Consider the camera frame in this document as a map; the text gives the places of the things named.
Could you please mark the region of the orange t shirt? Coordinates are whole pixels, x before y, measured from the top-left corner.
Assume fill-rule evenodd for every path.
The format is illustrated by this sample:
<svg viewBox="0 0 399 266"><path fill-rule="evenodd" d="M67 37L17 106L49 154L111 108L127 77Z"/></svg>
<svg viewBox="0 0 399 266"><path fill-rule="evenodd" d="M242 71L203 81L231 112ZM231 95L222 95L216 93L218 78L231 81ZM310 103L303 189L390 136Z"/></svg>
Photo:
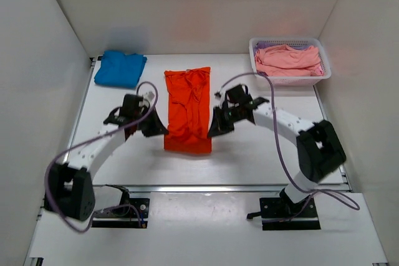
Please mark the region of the orange t shirt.
<svg viewBox="0 0 399 266"><path fill-rule="evenodd" d="M168 92L168 131L164 150L210 154L210 67L164 72Z"/></svg>

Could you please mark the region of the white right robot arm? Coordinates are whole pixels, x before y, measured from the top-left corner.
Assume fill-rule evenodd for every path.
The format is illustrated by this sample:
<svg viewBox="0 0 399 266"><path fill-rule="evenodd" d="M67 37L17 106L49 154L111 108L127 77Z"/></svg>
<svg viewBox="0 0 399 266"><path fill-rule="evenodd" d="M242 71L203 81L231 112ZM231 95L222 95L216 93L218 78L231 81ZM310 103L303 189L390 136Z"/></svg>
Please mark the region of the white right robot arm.
<svg viewBox="0 0 399 266"><path fill-rule="evenodd" d="M300 214L321 181L347 160L331 122L312 122L275 106L273 98L254 98L246 85L216 92L219 105L213 108L208 138L234 131L235 123L249 121L271 130L274 134L279 160L283 160L280 138L290 141L297 149L299 172L288 176L289 184L280 192L278 207L286 216Z"/></svg>

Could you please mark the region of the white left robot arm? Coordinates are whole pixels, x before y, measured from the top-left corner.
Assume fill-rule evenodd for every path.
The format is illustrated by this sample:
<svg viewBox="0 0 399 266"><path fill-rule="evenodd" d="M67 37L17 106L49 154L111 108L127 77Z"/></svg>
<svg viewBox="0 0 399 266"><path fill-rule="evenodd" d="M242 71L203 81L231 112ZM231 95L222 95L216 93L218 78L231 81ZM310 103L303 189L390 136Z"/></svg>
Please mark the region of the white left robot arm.
<svg viewBox="0 0 399 266"><path fill-rule="evenodd" d="M144 137L167 135L155 109L157 96L126 94L121 106L104 119L96 137L65 163L54 163L46 172L44 208L77 221L86 221L93 213L111 209L123 215L130 209L126 188L106 184L96 188L93 180L115 150L140 131Z"/></svg>

